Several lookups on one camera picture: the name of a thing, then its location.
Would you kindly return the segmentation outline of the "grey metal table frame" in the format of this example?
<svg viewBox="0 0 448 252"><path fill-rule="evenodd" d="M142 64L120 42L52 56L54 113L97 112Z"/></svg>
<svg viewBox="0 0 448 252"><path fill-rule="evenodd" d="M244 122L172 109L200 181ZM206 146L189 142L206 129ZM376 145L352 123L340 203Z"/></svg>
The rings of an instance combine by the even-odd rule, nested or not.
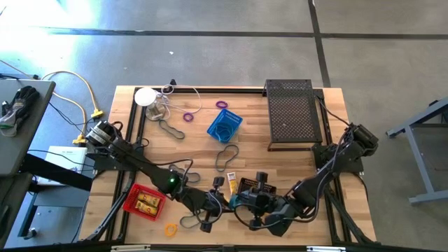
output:
<svg viewBox="0 0 448 252"><path fill-rule="evenodd" d="M410 204L448 200L448 189L436 190L430 173L448 172L448 97L435 100L422 112L386 131L390 139L405 134L419 169L425 193L409 198Z"/></svg>

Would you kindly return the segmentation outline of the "black plastic basket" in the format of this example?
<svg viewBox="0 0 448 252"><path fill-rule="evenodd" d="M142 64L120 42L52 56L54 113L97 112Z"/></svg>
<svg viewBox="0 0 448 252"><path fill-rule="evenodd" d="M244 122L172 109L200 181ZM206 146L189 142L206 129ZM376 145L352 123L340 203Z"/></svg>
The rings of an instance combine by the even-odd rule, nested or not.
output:
<svg viewBox="0 0 448 252"><path fill-rule="evenodd" d="M257 188L258 187L258 182L256 180L252 180L249 178L241 178L240 182L239 182L239 186L238 186L238 193L242 193L245 190L249 190L250 188ZM264 192L266 193L271 193L271 194L276 194L277 192L277 188L273 185L270 184L265 184L264 185Z"/></svg>

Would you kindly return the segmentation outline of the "silver metal bracket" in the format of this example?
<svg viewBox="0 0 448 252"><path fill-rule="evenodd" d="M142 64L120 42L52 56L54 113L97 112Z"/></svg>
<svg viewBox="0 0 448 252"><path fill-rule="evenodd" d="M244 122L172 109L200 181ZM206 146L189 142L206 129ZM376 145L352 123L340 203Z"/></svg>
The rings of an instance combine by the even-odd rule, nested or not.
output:
<svg viewBox="0 0 448 252"><path fill-rule="evenodd" d="M307 252L347 252L340 246L307 246Z"/></svg>
<svg viewBox="0 0 448 252"><path fill-rule="evenodd" d="M111 252L149 252L150 250L149 244L125 244L111 247Z"/></svg>

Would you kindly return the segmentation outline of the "black perforated metal shelf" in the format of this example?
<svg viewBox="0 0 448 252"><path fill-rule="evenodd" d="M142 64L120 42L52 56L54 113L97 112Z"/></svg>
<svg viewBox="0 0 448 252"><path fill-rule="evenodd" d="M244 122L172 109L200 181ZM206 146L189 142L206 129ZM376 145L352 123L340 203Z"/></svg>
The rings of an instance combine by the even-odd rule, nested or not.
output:
<svg viewBox="0 0 448 252"><path fill-rule="evenodd" d="M309 151L323 142L312 82L267 79L270 143L268 151Z"/></svg>

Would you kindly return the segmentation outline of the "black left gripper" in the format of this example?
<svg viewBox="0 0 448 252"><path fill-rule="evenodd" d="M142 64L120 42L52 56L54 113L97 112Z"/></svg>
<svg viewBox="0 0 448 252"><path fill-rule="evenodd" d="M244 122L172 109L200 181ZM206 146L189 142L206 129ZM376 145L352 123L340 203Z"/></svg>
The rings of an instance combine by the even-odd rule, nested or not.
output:
<svg viewBox="0 0 448 252"><path fill-rule="evenodd" d="M224 198L224 194L219 188L224 184L225 178L216 176L213 179L213 189L203 191L197 188L186 188L183 190L183 204L193 213L204 210L213 217L220 218L222 214L229 213L228 201ZM213 223L202 221L200 230L210 233Z"/></svg>

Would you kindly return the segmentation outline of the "red plastic basket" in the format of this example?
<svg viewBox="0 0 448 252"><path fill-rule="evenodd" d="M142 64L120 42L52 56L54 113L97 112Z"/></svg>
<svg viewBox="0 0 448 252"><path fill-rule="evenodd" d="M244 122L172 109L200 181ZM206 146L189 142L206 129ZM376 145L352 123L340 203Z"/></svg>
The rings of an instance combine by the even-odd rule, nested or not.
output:
<svg viewBox="0 0 448 252"><path fill-rule="evenodd" d="M139 201L138 200L139 193L146 193L146 194L150 194L150 195L160 198L160 204L158 207L156 207L157 208L156 216L150 216L148 214L140 212L139 210L137 210L135 208L136 203ZM166 197L161 192L154 190L152 188L146 187L141 184L134 184L130 189L129 195L126 198L125 203L123 204L123 210L128 213L136 214L136 215L138 215L142 218L148 219L150 221L156 221L162 213L165 202L166 202Z"/></svg>

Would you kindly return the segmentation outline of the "blue plastic basket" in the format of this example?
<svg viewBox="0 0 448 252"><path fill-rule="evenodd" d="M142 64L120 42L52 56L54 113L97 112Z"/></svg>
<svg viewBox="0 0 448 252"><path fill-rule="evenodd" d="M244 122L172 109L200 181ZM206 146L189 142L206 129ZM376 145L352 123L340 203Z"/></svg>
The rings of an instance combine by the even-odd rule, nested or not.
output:
<svg viewBox="0 0 448 252"><path fill-rule="evenodd" d="M215 138L216 140L218 140L218 137L216 136L215 133L215 128L217 126L218 123L227 123L229 125L232 126L234 132L231 136L231 138L235 135L235 132L238 130L239 126L241 125L243 121L243 118L241 118L240 116L238 116L237 114L227 110L227 109L222 109L221 112L216 116L216 118L214 119L214 121L211 123L211 125L209 126L208 130L206 131L211 137Z"/></svg>

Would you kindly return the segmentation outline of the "black grey work gloves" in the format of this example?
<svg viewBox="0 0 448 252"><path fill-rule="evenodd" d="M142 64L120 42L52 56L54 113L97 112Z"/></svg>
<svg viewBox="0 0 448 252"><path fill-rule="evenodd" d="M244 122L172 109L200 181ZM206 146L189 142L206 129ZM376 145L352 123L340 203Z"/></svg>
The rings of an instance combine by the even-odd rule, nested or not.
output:
<svg viewBox="0 0 448 252"><path fill-rule="evenodd" d="M15 137L24 121L29 117L29 112L40 97L37 90L28 85L20 88L8 103L1 104L0 133L5 137Z"/></svg>

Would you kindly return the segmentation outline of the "grey side table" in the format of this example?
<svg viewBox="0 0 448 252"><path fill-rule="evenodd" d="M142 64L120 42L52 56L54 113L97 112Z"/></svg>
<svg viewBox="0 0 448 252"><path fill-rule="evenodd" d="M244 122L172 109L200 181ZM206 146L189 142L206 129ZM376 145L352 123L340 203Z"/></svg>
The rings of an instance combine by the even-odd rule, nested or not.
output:
<svg viewBox="0 0 448 252"><path fill-rule="evenodd" d="M11 102L15 93L28 85L36 89L39 97L16 136L7 137L0 133L0 176L12 176L19 171L56 86L50 80L0 80L0 116L1 103Z"/></svg>

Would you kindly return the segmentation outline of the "black side table beam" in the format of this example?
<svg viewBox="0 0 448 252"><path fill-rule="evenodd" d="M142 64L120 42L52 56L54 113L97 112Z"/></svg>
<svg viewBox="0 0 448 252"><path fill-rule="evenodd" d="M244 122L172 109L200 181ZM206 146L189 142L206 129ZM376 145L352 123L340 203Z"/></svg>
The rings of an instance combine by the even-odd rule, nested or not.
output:
<svg viewBox="0 0 448 252"><path fill-rule="evenodd" d="M90 191L92 187L92 179L90 177L65 169L31 154L25 155L19 171L28 172L85 191Z"/></svg>

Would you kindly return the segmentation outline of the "white disc metal stand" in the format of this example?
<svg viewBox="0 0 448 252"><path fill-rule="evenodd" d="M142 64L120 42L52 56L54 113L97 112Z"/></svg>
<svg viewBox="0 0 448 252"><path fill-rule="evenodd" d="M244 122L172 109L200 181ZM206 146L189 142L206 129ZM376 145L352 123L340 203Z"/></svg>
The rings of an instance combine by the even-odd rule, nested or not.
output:
<svg viewBox="0 0 448 252"><path fill-rule="evenodd" d="M151 121L161 120L165 116L166 110L158 101L159 96L160 93L151 87L142 87L134 95L134 101L146 110L146 118Z"/></svg>

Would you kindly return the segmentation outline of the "white flat box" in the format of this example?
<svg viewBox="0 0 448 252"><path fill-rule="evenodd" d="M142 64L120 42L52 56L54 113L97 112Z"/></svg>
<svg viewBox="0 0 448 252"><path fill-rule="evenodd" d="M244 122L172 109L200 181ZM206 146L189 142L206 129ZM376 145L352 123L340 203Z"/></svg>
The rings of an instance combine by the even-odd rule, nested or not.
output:
<svg viewBox="0 0 448 252"><path fill-rule="evenodd" d="M81 174L87 151L86 147L50 146L48 150L34 153L45 154L45 161Z"/></svg>

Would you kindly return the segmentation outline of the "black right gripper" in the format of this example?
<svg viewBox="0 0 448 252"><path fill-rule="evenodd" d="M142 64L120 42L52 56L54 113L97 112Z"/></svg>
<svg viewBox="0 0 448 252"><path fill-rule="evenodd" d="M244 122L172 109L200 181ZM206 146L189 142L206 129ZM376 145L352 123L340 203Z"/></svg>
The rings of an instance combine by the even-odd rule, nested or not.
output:
<svg viewBox="0 0 448 252"><path fill-rule="evenodd" d="M257 188L251 188L239 194L239 203L243 207L246 207L254 216L263 216L266 213L272 213L277 207L280 196L263 191L267 177L267 173L258 171L256 173ZM254 218L249 221L250 230L259 230L262 227L263 222L260 218Z"/></svg>

